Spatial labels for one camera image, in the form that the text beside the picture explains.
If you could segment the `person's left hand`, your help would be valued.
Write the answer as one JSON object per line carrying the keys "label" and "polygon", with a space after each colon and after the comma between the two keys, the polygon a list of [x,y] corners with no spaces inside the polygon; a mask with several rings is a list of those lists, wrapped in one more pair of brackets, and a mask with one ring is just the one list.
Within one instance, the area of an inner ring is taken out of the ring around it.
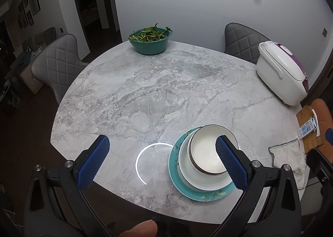
{"label": "person's left hand", "polygon": [[155,221],[148,220],[141,222],[127,230],[122,232],[119,237],[155,237],[158,232],[158,226]]}

